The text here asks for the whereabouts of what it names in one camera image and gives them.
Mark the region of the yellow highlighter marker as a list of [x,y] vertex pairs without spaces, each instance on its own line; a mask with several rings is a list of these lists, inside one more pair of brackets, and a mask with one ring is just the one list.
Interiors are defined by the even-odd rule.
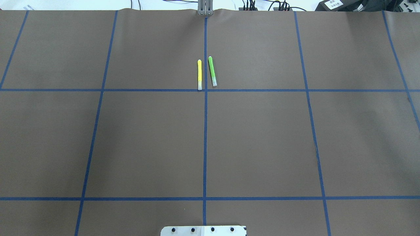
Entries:
[[197,71],[198,71],[198,91],[202,90],[202,61],[201,59],[197,62]]

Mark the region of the green highlighter marker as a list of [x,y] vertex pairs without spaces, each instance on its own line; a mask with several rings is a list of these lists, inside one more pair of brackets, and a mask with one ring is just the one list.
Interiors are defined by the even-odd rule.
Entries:
[[209,70],[210,70],[210,76],[211,76],[211,81],[212,81],[212,86],[216,87],[217,84],[217,78],[216,78],[216,71],[215,71],[215,66],[214,66],[214,60],[212,56],[208,57],[208,65],[209,65]]

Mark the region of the orange black adapter box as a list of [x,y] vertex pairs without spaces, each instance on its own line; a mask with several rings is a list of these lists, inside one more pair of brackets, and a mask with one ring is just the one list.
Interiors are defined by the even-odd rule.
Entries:
[[276,1],[274,1],[274,3],[278,4],[277,9],[275,9],[275,7],[274,7],[273,8],[274,10],[277,10],[277,11],[291,11],[291,5],[286,0],[283,0],[283,1],[276,0]]
[[258,11],[256,0],[242,0],[243,6],[238,7],[239,11]]

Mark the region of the upper orange black adapter box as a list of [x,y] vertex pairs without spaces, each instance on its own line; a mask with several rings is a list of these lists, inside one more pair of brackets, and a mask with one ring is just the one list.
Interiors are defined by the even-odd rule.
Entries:
[[256,0],[242,0],[243,6],[238,7],[239,11],[258,11]]

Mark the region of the lower orange black adapter box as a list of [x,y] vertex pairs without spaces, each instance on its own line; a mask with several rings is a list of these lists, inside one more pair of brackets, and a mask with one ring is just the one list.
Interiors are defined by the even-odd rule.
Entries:
[[283,1],[276,0],[276,1],[274,1],[274,3],[278,4],[277,9],[275,9],[275,7],[274,7],[273,8],[274,10],[277,10],[277,11],[291,11],[291,5],[286,0],[283,0]]

